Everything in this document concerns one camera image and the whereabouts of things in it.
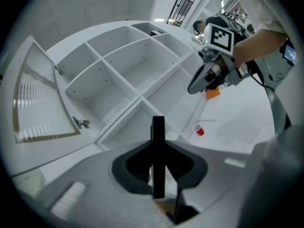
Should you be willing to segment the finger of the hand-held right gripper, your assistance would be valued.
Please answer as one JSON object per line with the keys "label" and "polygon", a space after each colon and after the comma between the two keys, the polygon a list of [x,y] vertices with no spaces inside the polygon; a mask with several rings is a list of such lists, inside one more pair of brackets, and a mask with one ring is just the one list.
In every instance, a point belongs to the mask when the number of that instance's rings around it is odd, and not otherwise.
{"label": "finger of the hand-held right gripper", "polygon": [[206,90],[215,90],[222,85],[222,80],[219,78],[220,74],[209,73],[212,66],[202,61],[201,66],[196,71],[190,84],[188,85],[188,93],[196,94]]}

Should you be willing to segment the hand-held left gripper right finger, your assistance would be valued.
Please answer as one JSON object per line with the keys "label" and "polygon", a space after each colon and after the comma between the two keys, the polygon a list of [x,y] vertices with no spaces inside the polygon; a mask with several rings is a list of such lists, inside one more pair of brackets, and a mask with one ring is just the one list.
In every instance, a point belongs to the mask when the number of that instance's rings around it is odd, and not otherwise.
{"label": "hand-held left gripper right finger", "polygon": [[246,154],[166,144],[182,156],[169,160],[180,168],[190,164],[177,179],[178,204],[166,228],[241,228],[244,204],[262,164],[262,145]]}

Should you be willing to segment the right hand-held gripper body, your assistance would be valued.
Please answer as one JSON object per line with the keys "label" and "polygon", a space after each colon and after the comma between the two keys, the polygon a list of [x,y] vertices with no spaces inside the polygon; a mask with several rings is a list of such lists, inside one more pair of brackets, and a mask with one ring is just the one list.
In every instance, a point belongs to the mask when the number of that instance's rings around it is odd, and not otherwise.
{"label": "right hand-held gripper body", "polygon": [[249,77],[249,73],[246,66],[236,68],[233,49],[232,31],[211,23],[206,26],[198,55],[204,63],[212,66],[209,73],[220,74],[222,83],[236,86]]}

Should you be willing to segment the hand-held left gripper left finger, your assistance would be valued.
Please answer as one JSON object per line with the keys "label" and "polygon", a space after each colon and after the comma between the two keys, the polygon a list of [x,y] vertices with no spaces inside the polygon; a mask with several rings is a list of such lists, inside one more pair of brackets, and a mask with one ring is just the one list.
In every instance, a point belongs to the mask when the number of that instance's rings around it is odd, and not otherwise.
{"label": "hand-held left gripper left finger", "polygon": [[78,228],[169,228],[171,221],[151,195],[129,193],[112,174],[113,161],[142,142],[92,155],[56,178],[38,195],[48,210],[74,183],[85,185],[64,224]]}

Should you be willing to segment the dark framed picture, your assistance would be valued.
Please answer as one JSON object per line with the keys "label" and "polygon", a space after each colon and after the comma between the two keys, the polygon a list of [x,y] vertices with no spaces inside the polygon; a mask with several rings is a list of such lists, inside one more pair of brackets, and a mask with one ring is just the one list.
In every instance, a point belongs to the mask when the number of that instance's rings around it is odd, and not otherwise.
{"label": "dark framed picture", "polygon": [[175,203],[162,201],[165,197],[165,122],[163,116],[154,116],[151,126],[153,198],[164,215],[174,221]]}

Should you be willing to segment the white wall shelf unit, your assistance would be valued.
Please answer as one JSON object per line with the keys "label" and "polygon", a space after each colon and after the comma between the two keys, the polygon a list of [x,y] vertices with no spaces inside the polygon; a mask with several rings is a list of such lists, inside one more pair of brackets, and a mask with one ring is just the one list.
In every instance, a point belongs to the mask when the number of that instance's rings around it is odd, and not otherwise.
{"label": "white wall shelf unit", "polygon": [[191,34],[170,25],[120,21],[77,32],[47,50],[69,112],[90,122],[103,150],[150,138],[155,115],[167,140],[178,137],[206,104],[188,85],[201,65]]}

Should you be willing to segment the person's right forearm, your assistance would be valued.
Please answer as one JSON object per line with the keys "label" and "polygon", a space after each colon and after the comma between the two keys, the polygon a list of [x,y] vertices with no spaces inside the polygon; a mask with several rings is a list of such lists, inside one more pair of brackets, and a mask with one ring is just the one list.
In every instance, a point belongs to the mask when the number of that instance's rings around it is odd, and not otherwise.
{"label": "person's right forearm", "polygon": [[287,35],[260,29],[254,35],[238,42],[233,49],[236,68],[248,61],[277,51],[286,41]]}

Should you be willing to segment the white desk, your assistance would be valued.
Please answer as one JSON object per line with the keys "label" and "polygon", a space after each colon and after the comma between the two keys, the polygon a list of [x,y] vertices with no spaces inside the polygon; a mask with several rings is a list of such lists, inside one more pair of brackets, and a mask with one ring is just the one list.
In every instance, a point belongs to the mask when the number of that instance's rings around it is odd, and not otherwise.
{"label": "white desk", "polygon": [[[204,135],[193,127],[200,124]],[[271,140],[275,125],[266,91],[252,78],[221,90],[207,101],[202,113],[186,127],[178,141],[200,148],[250,154],[254,146]]]}

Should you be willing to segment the orange box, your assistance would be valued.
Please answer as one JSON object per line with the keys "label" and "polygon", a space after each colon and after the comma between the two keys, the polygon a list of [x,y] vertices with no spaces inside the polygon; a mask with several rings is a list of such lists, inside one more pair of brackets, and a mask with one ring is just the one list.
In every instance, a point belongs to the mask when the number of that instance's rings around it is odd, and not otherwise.
{"label": "orange box", "polygon": [[206,93],[207,99],[210,100],[218,95],[220,95],[220,90],[217,88],[215,90],[210,90]]}

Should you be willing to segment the black metal gate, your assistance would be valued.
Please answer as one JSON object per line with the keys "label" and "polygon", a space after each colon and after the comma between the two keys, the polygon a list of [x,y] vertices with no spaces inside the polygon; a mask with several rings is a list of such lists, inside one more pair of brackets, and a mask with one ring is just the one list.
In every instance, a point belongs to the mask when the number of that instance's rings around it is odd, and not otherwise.
{"label": "black metal gate", "polygon": [[176,0],[166,24],[180,27],[196,0]]}

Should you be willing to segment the black chest screen device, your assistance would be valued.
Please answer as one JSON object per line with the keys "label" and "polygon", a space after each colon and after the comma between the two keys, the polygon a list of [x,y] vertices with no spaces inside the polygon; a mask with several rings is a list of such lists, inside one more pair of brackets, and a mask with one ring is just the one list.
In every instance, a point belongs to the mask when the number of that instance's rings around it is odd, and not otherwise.
{"label": "black chest screen device", "polygon": [[296,61],[296,51],[291,41],[286,40],[285,43],[280,47],[279,52],[282,54],[282,59],[285,59],[291,66]]}

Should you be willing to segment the white glass cabinet door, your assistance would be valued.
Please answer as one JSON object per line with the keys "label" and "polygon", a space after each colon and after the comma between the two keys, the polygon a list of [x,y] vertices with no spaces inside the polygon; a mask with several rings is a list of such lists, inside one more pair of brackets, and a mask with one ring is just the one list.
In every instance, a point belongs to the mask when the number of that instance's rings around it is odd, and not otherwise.
{"label": "white glass cabinet door", "polygon": [[62,100],[53,61],[32,43],[22,61],[13,95],[16,143],[33,143],[80,134]]}

